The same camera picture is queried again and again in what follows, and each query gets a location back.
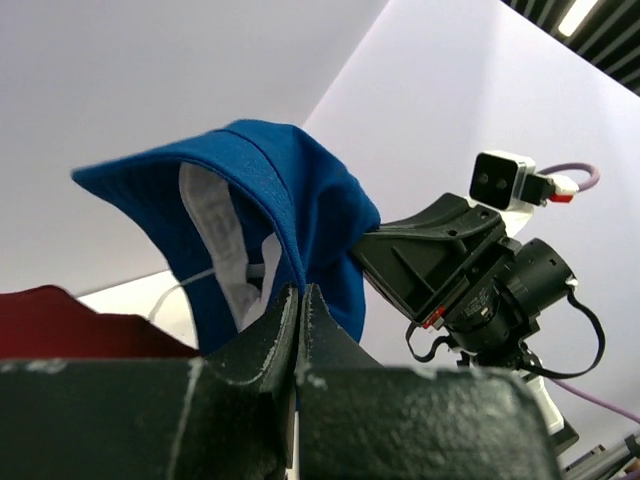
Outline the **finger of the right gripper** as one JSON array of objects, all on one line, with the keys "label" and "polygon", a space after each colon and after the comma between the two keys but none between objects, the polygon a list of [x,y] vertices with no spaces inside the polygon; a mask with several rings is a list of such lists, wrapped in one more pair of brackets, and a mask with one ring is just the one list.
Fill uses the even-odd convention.
[{"label": "finger of the right gripper", "polygon": [[444,257],[422,238],[365,235],[351,250],[365,278],[390,304],[410,320],[429,298],[431,288],[420,279]]},{"label": "finger of the right gripper", "polygon": [[374,234],[389,238],[463,240],[476,235],[503,234],[499,213],[467,199],[445,193],[421,212],[403,220],[383,224]]}]

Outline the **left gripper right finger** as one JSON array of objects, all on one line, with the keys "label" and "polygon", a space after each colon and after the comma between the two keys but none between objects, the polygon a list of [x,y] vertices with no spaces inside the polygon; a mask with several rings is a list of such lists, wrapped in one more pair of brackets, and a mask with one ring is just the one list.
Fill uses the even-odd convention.
[{"label": "left gripper right finger", "polygon": [[300,307],[302,479],[556,479],[542,414],[510,372],[384,367],[331,317]]}]

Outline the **blue bucket hat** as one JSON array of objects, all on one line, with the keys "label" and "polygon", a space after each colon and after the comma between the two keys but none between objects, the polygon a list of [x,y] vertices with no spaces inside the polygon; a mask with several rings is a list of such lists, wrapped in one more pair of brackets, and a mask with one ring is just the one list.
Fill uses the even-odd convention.
[{"label": "blue bucket hat", "polygon": [[237,120],[71,177],[161,252],[184,288],[201,352],[233,339],[286,285],[319,286],[333,318],[361,338],[364,280],[349,252],[380,215],[304,130]]}]

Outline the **dark red bucket hat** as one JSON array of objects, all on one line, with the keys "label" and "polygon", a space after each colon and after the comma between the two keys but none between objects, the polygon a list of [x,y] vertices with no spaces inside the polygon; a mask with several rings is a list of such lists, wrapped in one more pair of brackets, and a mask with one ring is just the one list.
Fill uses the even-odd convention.
[{"label": "dark red bucket hat", "polygon": [[193,358],[138,315],[98,313],[53,285],[1,295],[1,358]]}]

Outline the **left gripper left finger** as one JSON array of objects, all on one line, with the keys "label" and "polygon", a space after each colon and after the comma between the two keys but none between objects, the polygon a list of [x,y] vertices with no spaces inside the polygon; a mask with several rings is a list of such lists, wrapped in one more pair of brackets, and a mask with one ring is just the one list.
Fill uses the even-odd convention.
[{"label": "left gripper left finger", "polygon": [[291,462],[298,299],[213,355],[1,358],[5,479],[279,479]]}]

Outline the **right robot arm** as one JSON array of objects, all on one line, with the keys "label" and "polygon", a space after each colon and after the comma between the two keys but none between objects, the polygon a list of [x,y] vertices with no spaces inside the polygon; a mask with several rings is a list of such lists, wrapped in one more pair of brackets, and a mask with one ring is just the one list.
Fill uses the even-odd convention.
[{"label": "right robot arm", "polygon": [[445,330],[417,361],[432,361],[445,345],[459,353],[461,367],[514,371],[534,393],[556,453],[578,441],[544,384],[568,374],[545,368],[526,341],[539,331],[541,313],[562,299],[593,326],[595,364],[606,339],[598,317],[575,297],[574,273],[552,247],[540,239],[518,242],[498,211],[446,193],[420,213],[366,233],[351,254],[374,289],[409,319],[408,336],[419,328]]}]

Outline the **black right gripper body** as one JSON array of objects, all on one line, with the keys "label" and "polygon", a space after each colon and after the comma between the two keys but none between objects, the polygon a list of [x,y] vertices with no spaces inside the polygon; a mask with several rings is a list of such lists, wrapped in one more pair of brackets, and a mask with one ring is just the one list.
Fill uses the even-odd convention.
[{"label": "black right gripper body", "polygon": [[429,229],[427,245],[443,250],[444,257],[420,276],[431,291],[414,323],[423,328],[464,328],[469,316],[465,311],[485,303],[481,293],[515,257],[518,246],[512,237],[524,226],[523,211],[468,209],[442,227]]}]

